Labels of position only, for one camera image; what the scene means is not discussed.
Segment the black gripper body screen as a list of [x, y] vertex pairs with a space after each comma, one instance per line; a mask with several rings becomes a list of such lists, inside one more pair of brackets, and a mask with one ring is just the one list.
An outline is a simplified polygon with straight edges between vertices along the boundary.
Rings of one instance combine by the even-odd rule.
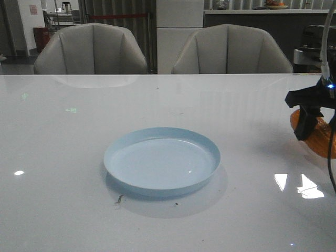
[[297, 105], [335, 108], [335, 81], [321, 77], [314, 86], [289, 91], [285, 102], [290, 108]]

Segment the black gripper finger screen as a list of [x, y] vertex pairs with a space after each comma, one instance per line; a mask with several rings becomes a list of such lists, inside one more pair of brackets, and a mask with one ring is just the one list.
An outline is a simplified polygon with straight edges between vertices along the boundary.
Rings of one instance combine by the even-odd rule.
[[299, 106], [299, 118], [297, 126], [294, 129], [295, 136], [298, 140], [306, 140], [313, 132], [318, 123], [317, 117], [323, 117], [319, 106]]

